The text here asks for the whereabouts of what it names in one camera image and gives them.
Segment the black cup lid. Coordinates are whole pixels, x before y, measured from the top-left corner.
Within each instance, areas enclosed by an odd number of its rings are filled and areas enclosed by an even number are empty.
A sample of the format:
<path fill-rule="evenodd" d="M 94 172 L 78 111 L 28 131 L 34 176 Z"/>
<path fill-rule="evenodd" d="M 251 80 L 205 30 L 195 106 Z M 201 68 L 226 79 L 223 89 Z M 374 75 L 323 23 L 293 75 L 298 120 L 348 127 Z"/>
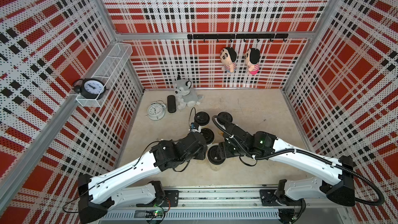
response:
<path fill-rule="evenodd" d="M 225 158 L 222 158 L 219 152 L 219 146 L 211 146 L 207 152 L 207 158 L 209 162 L 215 166 L 219 166 L 225 162 Z"/>
<path fill-rule="evenodd" d="M 194 122 L 204 127 L 209 124 L 210 116 L 206 112 L 198 112 L 194 116 Z"/>
<path fill-rule="evenodd" d="M 214 142 L 215 135 L 211 129 L 203 128 L 201 134 L 205 138 L 206 145 L 211 145 Z"/>
<path fill-rule="evenodd" d="M 220 112 L 218 114 L 217 121 L 218 121 L 219 124 L 225 125 L 226 122 L 233 122 L 233 117 L 228 112 Z"/>

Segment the paper cup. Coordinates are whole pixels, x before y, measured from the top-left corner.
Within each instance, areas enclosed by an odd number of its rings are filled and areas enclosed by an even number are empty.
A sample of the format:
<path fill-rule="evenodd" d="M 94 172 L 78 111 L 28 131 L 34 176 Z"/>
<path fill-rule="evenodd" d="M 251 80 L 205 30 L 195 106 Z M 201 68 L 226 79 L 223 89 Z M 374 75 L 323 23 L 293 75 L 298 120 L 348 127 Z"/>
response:
<path fill-rule="evenodd" d="M 221 169 L 221 167 L 222 167 L 221 164 L 213 164 L 213 163 L 210 163 L 210 168 L 211 168 L 213 171 L 219 171 L 219 170 Z"/>

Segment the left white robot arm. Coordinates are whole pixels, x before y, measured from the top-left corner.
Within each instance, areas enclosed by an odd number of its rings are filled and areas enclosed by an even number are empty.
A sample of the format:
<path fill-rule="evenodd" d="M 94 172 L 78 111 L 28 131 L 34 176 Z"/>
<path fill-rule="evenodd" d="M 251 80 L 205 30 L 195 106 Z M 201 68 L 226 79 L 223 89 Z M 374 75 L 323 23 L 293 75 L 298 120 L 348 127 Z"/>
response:
<path fill-rule="evenodd" d="M 78 216 L 82 224 L 89 224 L 109 209 L 125 201 L 122 189 L 168 169 L 175 169 L 190 160 L 204 160 L 206 139 L 200 132 L 190 132 L 178 141 L 161 140 L 150 143 L 136 160 L 108 173 L 78 177 Z"/>

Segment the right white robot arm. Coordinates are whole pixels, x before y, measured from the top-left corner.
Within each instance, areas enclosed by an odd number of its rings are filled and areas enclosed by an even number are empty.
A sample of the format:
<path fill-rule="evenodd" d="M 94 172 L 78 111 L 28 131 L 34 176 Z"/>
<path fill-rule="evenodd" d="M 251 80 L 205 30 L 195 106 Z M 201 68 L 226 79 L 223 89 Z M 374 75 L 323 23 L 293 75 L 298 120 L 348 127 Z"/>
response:
<path fill-rule="evenodd" d="M 220 143 L 218 148 L 222 159 L 248 157 L 255 162 L 262 160 L 281 162 L 312 174 L 321 181 L 316 185 L 312 179 L 309 186 L 294 190 L 292 183 L 281 180 L 277 194 L 279 198 L 297 201 L 314 196 L 327 198 L 333 203 L 348 207 L 355 206 L 356 203 L 381 206 L 385 202 L 382 191 L 373 182 L 353 171 L 353 161 L 350 156 L 341 156 L 337 159 L 317 155 L 267 132 L 258 131 L 252 135 L 226 120 L 222 124 L 216 122 L 215 125 L 223 132 L 224 142 Z M 354 186 L 356 178 L 375 191 L 377 200 L 356 197 Z"/>

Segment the grey husky plush toy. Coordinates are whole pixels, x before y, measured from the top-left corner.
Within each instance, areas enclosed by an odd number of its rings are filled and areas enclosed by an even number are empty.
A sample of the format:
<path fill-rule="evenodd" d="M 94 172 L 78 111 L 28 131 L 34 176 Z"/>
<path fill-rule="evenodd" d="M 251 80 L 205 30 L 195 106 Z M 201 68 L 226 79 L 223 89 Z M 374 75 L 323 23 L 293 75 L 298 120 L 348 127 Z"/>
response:
<path fill-rule="evenodd" d="M 196 93 L 192 81 L 183 79 L 179 74 L 174 83 L 174 92 L 176 94 L 177 109 L 180 111 L 186 107 L 193 108 L 199 105 L 204 98 L 204 95 Z"/>

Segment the white alarm clock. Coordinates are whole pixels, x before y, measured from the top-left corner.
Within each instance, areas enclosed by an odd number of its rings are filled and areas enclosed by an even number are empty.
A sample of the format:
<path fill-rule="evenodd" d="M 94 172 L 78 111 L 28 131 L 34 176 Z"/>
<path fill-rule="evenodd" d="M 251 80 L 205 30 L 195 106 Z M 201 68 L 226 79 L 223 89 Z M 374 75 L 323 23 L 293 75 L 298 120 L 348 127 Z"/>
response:
<path fill-rule="evenodd" d="M 152 102 L 147 109 L 147 115 L 150 120 L 158 121 L 161 120 L 166 114 L 166 104 L 158 100 L 156 102 Z"/>

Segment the black glasses case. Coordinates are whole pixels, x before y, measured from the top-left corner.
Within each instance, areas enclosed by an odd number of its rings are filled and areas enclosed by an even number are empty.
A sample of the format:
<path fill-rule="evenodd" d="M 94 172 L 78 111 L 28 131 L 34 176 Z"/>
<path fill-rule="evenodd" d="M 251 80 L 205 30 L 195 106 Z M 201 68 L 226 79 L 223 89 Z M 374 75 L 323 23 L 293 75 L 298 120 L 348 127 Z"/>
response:
<path fill-rule="evenodd" d="M 174 95 L 168 95 L 167 97 L 167 110 L 170 114 L 175 113 L 177 110 L 176 98 Z"/>

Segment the hanging doll pink dress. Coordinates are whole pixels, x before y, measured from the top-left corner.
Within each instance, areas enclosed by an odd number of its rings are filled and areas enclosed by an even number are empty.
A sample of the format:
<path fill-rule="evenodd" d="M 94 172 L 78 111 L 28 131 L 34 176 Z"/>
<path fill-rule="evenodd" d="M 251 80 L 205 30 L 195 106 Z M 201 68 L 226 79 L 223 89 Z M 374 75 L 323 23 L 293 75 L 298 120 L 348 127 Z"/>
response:
<path fill-rule="evenodd" d="M 256 48 L 249 48 L 244 54 L 244 58 L 247 71 L 252 75 L 256 75 L 260 69 L 260 51 Z"/>

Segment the hanging doll blue shorts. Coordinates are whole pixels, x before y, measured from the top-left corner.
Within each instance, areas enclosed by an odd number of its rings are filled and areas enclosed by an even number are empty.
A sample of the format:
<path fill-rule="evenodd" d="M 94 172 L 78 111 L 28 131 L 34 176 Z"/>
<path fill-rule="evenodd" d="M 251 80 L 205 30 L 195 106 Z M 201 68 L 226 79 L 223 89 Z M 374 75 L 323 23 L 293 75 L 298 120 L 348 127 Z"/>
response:
<path fill-rule="evenodd" d="M 220 60 L 224 66 L 224 70 L 227 73 L 232 74 L 235 72 L 236 59 L 237 59 L 237 53 L 233 48 L 225 47 L 221 50 Z"/>

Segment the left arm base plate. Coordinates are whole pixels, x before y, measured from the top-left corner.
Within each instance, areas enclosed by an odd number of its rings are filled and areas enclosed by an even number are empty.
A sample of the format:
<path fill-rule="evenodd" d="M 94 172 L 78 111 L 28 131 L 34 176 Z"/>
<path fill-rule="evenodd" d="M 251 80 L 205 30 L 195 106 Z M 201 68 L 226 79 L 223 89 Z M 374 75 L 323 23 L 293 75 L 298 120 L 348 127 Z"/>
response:
<path fill-rule="evenodd" d="M 155 193 L 155 199 L 147 204 L 136 204 L 136 207 L 176 207 L 179 201 L 179 190 L 166 190 Z"/>

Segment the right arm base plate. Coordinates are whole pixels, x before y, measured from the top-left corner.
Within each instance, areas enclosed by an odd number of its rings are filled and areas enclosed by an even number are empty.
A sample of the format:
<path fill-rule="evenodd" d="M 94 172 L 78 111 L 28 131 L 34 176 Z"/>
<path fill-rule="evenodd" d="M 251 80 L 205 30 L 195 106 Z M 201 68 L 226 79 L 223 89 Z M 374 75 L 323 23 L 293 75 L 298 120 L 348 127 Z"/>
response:
<path fill-rule="evenodd" d="M 278 197 L 276 192 L 276 189 L 260 190 L 262 206 L 302 206 L 301 200 L 291 200 L 286 196 Z"/>

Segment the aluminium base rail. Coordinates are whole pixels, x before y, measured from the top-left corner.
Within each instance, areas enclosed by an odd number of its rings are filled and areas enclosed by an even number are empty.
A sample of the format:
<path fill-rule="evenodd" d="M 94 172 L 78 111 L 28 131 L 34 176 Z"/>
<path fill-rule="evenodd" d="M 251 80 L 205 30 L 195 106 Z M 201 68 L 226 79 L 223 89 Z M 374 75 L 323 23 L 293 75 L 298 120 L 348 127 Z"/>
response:
<path fill-rule="evenodd" d="M 144 188 L 121 191 L 125 201 L 112 207 L 98 224 L 171 223 L 280 223 L 289 217 L 295 224 L 353 224 L 347 208 L 328 199 L 306 199 L 302 206 L 262 206 L 260 190 L 275 185 L 166 187 L 179 190 L 176 207 L 136 207 L 134 197 L 148 200 Z"/>

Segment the black hook rail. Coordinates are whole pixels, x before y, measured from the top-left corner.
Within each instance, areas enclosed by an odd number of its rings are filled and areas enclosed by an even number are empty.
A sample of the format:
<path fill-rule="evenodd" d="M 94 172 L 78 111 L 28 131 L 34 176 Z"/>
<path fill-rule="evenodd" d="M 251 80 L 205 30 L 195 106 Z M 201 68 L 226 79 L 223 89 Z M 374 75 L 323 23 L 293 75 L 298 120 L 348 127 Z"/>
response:
<path fill-rule="evenodd" d="M 274 39 L 282 39 L 285 40 L 289 37 L 288 33 L 262 33 L 262 34 L 254 34 L 254 33 L 249 33 L 249 34 L 188 34 L 187 39 L 188 40 L 221 40 L 221 39 L 226 39 L 226 40 L 235 40 L 235 39 L 269 39 L 269 40 L 274 40 Z"/>

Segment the black wall clock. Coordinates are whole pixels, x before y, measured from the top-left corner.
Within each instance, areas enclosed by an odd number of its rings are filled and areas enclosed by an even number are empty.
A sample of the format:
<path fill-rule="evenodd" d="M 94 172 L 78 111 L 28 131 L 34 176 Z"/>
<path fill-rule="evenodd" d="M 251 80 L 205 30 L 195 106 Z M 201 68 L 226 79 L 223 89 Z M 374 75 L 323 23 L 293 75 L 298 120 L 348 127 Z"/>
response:
<path fill-rule="evenodd" d="M 105 84 L 94 78 L 79 79 L 73 83 L 73 91 L 85 99 L 101 99 L 106 92 Z"/>

